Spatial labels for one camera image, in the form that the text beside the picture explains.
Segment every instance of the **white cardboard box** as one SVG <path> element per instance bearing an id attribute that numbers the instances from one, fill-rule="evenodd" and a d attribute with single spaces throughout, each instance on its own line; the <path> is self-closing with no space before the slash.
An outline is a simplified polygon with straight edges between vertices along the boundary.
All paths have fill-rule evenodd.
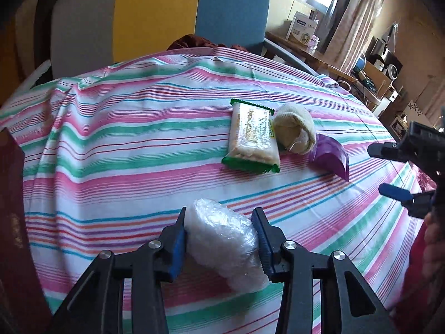
<path id="1" fill-rule="evenodd" d="M 406 106 L 405 110 L 403 111 L 403 114 L 406 114 L 406 121 L 408 124 L 410 124 L 412 121 L 416 121 L 417 123 L 423 124 L 428 127 L 432 127 L 431 122 L 423 114 L 419 106 L 412 100 Z"/>
<path id="2" fill-rule="evenodd" d="M 297 11 L 292 19 L 286 39 L 290 41 L 297 40 L 303 45 L 308 45 L 312 35 L 315 33 L 317 24 L 317 20 L 310 20 L 308 16 Z"/>

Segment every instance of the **purple plastic bag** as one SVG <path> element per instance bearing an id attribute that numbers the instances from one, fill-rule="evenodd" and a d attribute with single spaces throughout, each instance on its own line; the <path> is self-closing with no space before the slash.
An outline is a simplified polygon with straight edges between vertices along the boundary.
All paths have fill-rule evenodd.
<path id="1" fill-rule="evenodd" d="M 317 134 L 317 142 L 309 153 L 309 162 L 349 182 L 349 156 L 334 138 Z"/>

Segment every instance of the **white container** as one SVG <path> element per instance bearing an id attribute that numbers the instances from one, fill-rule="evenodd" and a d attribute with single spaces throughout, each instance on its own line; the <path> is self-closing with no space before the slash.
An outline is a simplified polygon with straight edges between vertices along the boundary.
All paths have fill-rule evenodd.
<path id="1" fill-rule="evenodd" d="M 315 50 L 318 47 L 319 41 L 320 41 L 319 37 L 312 35 L 311 41 L 308 44 L 308 48 Z"/>
<path id="2" fill-rule="evenodd" d="M 292 19 L 286 39 L 290 41 L 296 40 L 303 45 L 309 45 L 317 24 L 318 20 L 310 20 L 308 16 L 297 11 Z"/>
<path id="3" fill-rule="evenodd" d="M 376 60 L 374 63 L 374 66 L 379 69 L 380 71 L 383 70 L 383 68 L 385 67 L 385 64 L 382 63 L 380 60 Z"/>

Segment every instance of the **plastic-wrapped bundle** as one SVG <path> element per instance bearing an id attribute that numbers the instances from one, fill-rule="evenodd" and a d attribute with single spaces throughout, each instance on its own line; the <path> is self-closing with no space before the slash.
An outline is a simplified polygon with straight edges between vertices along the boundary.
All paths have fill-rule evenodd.
<path id="1" fill-rule="evenodd" d="M 222 162 L 254 173 L 279 172 L 280 154 L 272 126 L 273 109 L 232 99 L 229 152 Z"/>
<path id="2" fill-rule="evenodd" d="M 258 257 L 258 236 L 250 220 L 210 199 L 198 199 L 184 220 L 187 252 L 198 264 L 227 278 L 238 292 L 252 293 L 268 283 Z"/>

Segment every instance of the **metal screw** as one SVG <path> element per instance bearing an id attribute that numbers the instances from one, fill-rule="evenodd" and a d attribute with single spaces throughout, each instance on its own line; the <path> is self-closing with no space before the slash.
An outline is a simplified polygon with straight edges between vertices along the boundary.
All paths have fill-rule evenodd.
<path id="1" fill-rule="evenodd" d="M 150 249 L 158 249 L 161 247 L 161 245 L 162 243 L 159 240 L 152 240 L 148 243 L 148 247 L 150 247 Z"/>
<path id="2" fill-rule="evenodd" d="M 111 257 L 112 252 L 110 250 L 101 251 L 99 257 L 103 260 L 109 259 Z"/>
<path id="3" fill-rule="evenodd" d="M 287 241 L 284 241 L 283 246 L 284 246 L 285 249 L 294 250 L 294 249 L 297 248 L 297 243 L 295 241 L 292 241 L 292 240 L 287 240 Z"/>
<path id="4" fill-rule="evenodd" d="M 337 260 L 344 260 L 346 257 L 346 254 L 343 251 L 334 251 L 334 257 Z"/>

